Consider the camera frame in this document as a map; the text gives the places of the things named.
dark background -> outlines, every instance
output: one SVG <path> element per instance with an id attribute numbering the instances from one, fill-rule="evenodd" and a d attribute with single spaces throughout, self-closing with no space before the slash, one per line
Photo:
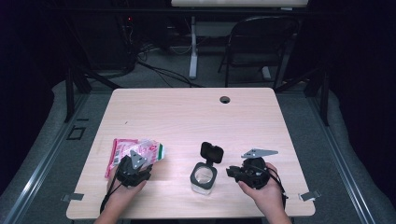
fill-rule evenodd
<path id="1" fill-rule="evenodd" d="M 390 0 L 311 1 L 312 10 L 347 12 L 338 20 L 305 20 L 290 55 L 286 78 L 329 59 L 331 90 L 350 143 L 372 179 L 396 204 L 396 18 Z M 18 171 L 52 106 L 51 88 L 64 80 L 68 64 L 62 42 L 34 1 L 2 1 L 0 6 L 0 192 Z M 90 66 L 83 47 L 66 27 L 67 44 Z M 338 49 L 330 49 L 333 41 Z"/>

plastic bag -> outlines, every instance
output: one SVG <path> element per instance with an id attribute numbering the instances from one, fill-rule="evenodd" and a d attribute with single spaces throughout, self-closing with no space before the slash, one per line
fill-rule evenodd
<path id="1" fill-rule="evenodd" d="M 118 165 L 124 156 L 131 156 L 131 150 L 148 159 L 141 167 L 142 170 L 165 156 L 163 145 L 154 140 L 116 138 L 113 141 L 113 149 L 105 174 L 106 178 L 110 175 L 111 169 Z"/>

metal clip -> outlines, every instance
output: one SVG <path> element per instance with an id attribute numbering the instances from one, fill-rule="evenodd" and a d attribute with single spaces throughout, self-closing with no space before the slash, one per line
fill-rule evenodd
<path id="1" fill-rule="evenodd" d="M 82 198 L 84 197 L 84 194 L 78 194 L 78 193 L 72 193 L 72 194 L 64 194 L 64 196 L 62 197 L 61 201 L 62 202 L 66 202 L 66 203 L 70 203 L 70 201 L 72 200 L 77 200 L 77 201 L 81 201 Z"/>
<path id="2" fill-rule="evenodd" d="M 300 198 L 300 200 L 303 200 L 304 202 L 308 201 L 308 200 L 314 201 L 316 198 L 318 198 L 320 196 L 321 196 L 321 194 L 318 190 L 310 191 L 305 194 L 298 194 L 298 197 Z"/>
<path id="3" fill-rule="evenodd" d="M 131 150 L 132 168 L 139 169 L 148 159 L 140 156 L 135 151 Z"/>
<path id="4" fill-rule="evenodd" d="M 242 155 L 242 158 L 254 159 L 264 156 L 271 156 L 277 154 L 277 151 L 253 148 L 249 152 Z"/>

black lid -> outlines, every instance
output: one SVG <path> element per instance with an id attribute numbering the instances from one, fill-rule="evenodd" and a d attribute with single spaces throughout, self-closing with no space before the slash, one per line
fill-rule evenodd
<path id="1" fill-rule="evenodd" d="M 224 150 L 221 147 L 213 146 L 208 142 L 201 144 L 201 156 L 206 159 L 207 164 L 221 163 Z"/>

table leg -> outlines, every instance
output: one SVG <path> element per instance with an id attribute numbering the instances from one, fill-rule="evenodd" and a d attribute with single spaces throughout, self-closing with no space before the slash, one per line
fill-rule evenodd
<path id="1" fill-rule="evenodd" d="M 191 17 L 191 62 L 190 62 L 190 79 L 197 78 L 197 39 L 195 33 L 195 17 Z"/>

